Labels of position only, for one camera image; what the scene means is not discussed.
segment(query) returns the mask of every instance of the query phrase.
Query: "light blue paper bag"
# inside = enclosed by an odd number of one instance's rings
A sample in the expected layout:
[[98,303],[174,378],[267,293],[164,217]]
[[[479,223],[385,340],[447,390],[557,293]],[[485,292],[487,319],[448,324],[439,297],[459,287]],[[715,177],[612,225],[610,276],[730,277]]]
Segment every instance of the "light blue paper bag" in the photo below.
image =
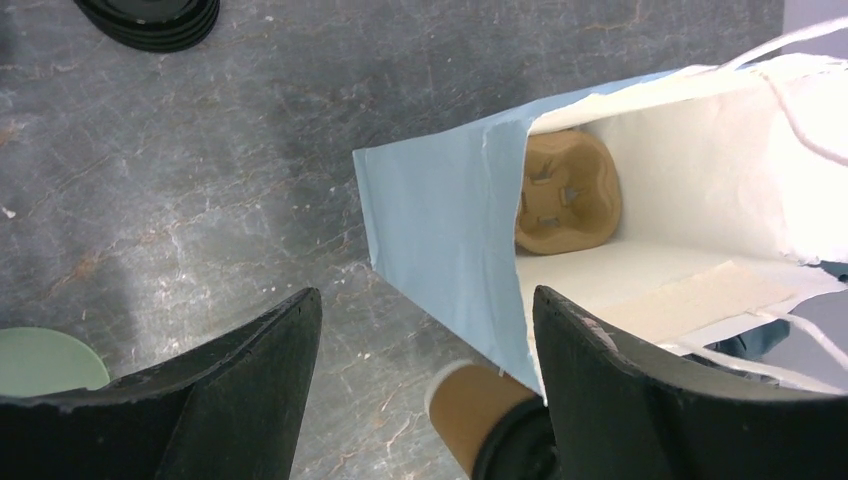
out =
[[[651,337],[657,329],[654,325],[640,336],[687,353],[686,345],[706,345],[768,323],[773,318],[746,312],[767,306],[771,312],[785,313],[806,298],[844,289],[817,269],[797,264],[848,259],[848,249],[843,248],[848,246],[848,229],[812,225],[817,233],[830,237],[809,241],[809,235],[801,238],[798,232],[811,227],[810,222],[802,225],[797,219],[782,218],[783,225],[777,228],[775,218],[752,225],[748,221],[780,213],[781,208],[797,208],[799,195],[807,202],[805,208],[833,210],[827,205],[836,199],[834,195],[803,190],[803,183],[812,176],[828,175],[831,183],[848,185],[848,169],[837,171],[839,166],[811,159],[813,154],[807,152],[798,159],[813,165],[801,175],[804,178],[798,177],[794,163],[786,165],[774,185],[767,182],[781,190],[772,196],[760,194],[757,182],[746,175],[772,168],[778,150],[802,150],[794,137],[791,145],[786,143],[790,140],[779,145],[770,140],[777,133],[775,119],[782,114],[772,105],[773,93],[761,74],[767,72],[789,85],[794,94],[807,95],[812,83],[820,89],[835,88],[833,78],[844,82],[846,70],[844,63],[833,59],[803,55],[741,70],[690,67],[540,99],[443,133],[356,151],[373,268],[536,391],[542,386],[534,372],[534,340],[528,325],[532,324],[529,302],[539,283],[606,319],[604,309],[614,317],[615,307],[650,304],[651,295],[675,282],[682,282],[675,288],[703,289],[691,282],[700,278],[727,283],[726,275],[731,273],[745,278],[748,273],[759,274],[779,281],[768,287],[753,286],[756,275],[752,275],[744,287],[736,285],[737,290],[752,288],[753,293],[725,306],[732,314],[708,308],[704,315],[721,318],[704,317],[697,325],[670,327]],[[723,110],[731,120],[723,116]],[[682,116],[691,123],[681,122]],[[728,175],[737,177],[724,182],[722,168],[736,168],[733,165],[739,159],[724,165],[709,155],[737,145],[740,125],[750,126],[751,136],[739,144],[738,155],[748,155],[751,163],[744,171],[730,171]],[[574,127],[600,138],[613,154],[624,205],[619,231],[609,245],[591,251],[517,256],[514,231],[528,134]],[[780,133],[791,137],[788,126],[780,128]],[[693,150],[683,141],[698,143],[699,135],[703,139],[715,135],[716,143],[703,141]],[[782,157],[778,160],[786,163]],[[794,175],[795,183],[786,180],[787,172]],[[681,188],[681,182],[689,182],[691,188]],[[658,201],[663,195],[667,198]],[[732,213],[734,209],[741,212]],[[699,220],[676,225],[692,218]],[[648,313],[636,317],[649,318]]]

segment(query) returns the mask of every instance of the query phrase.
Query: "black lid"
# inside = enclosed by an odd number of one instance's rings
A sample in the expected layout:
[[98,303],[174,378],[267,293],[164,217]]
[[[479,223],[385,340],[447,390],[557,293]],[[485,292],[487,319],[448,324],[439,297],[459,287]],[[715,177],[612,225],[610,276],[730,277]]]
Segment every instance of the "black lid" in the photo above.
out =
[[137,50],[171,53],[200,43],[218,19],[220,0],[74,0],[113,40]]
[[516,405],[486,437],[472,480],[554,480],[559,460],[548,409],[541,397]]

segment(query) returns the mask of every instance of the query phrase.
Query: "marble countertop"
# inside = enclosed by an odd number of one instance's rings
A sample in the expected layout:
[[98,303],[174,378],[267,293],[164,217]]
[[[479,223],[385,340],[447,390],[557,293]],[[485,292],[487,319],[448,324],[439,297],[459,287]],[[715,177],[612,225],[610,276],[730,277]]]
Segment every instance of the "marble countertop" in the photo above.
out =
[[316,286],[292,478],[459,478],[423,395],[475,354],[369,270],[351,150],[716,63],[782,7],[224,0],[205,42],[153,55],[71,0],[0,0],[0,325],[75,335],[121,376]]

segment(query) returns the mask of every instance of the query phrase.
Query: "cardboard cup holder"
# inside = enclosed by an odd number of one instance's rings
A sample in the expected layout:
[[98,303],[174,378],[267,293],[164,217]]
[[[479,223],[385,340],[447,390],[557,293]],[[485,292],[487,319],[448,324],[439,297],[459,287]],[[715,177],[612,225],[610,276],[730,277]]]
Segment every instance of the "cardboard cup holder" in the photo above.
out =
[[597,247],[621,219],[612,155],[594,136],[573,130],[527,139],[516,243],[555,255]]

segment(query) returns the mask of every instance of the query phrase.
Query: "green lid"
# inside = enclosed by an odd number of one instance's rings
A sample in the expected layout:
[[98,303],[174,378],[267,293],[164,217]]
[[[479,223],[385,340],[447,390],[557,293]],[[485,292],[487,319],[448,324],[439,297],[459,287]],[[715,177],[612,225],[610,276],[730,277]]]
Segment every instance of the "green lid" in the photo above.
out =
[[46,328],[0,329],[0,395],[34,397],[108,383],[103,360],[74,337]]

